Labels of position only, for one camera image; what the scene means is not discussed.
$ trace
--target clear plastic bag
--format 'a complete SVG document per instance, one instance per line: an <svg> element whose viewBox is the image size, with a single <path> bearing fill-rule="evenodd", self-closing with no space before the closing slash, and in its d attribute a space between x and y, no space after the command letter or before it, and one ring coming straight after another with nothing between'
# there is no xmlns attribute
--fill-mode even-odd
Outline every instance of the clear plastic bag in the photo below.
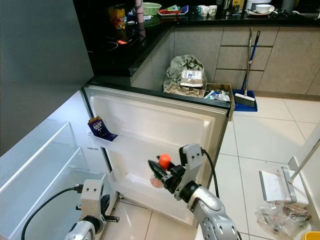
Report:
<svg viewBox="0 0 320 240"><path fill-rule="evenodd" d="M260 206L256 211L257 221L271 232L282 232L293 239L310 222L307 210L276 201Z"/></svg>

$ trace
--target orange object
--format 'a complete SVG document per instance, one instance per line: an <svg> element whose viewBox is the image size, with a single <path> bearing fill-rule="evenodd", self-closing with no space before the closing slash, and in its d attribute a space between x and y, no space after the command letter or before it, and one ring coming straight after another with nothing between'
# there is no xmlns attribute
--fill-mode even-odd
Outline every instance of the orange object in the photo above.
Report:
<svg viewBox="0 0 320 240"><path fill-rule="evenodd" d="M168 169L168 167L169 167L169 165L170 165L170 162L171 162L171 157L170 157L169 154L166 154L166 153L161 154L158 163L159 163L159 165L160 165L161 167L164 168L164 170L167 170L167 169Z"/></svg>
<svg viewBox="0 0 320 240"><path fill-rule="evenodd" d="M302 240L318 240L320 239L320 231L309 231L302 236Z"/></svg>

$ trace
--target black countertop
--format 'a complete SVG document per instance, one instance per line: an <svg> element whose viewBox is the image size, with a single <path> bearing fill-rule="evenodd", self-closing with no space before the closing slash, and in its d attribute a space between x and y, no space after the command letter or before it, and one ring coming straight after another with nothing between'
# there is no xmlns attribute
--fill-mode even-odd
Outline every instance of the black countertop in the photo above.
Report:
<svg viewBox="0 0 320 240"><path fill-rule="evenodd" d="M160 17L154 16L145 21L145 38L132 47L118 51L88 53L95 76L124 76L131 77L142 62L151 53L157 43L171 26L279 26L279 27L320 27L320 20L315 19L316 13L301 18L272 19L268 16L250 16L246 13L221 16L199 16L196 9L191 7L184 16Z"/></svg>

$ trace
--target white machine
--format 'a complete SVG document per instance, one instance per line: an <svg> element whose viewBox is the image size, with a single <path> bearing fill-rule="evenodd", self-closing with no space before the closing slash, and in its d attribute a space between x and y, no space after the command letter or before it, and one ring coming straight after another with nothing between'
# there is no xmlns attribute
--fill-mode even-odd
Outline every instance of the white machine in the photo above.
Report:
<svg viewBox="0 0 320 240"><path fill-rule="evenodd" d="M174 194L178 201L187 203L186 207L200 223L205 240L237 240L239 234L227 216L223 203L206 188L195 183L202 165L202 155L206 154L211 161L210 156L198 144L181 147L179 152L181 165L171 163L169 174L155 161L149 160L149 166L161 179L164 188ZM118 217L105 216L109 200L108 195L102 197L102 189L103 183L100 180L89 179L84 182L81 206L76 207L81 210L81 218L65 240L97 240L96 234L104 229L107 221L119 221Z"/></svg>

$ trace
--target bottle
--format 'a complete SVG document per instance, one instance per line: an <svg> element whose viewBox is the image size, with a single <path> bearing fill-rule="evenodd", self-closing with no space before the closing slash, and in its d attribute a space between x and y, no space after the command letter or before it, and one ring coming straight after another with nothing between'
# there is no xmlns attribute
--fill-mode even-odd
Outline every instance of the bottle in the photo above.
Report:
<svg viewBox="0 0 320 240"><path fill-rule="evenodd" d="M166 171L170 165L171 162L171 157L169 154L162 154L159 157L159 162L158 164ZM161 179L159 179L158 177L156 177L155 174L153 174L150 178L150 182L152 184L152 186L154 186L155 188L162 188L164 186L164 184L161 182Z"/></svg>

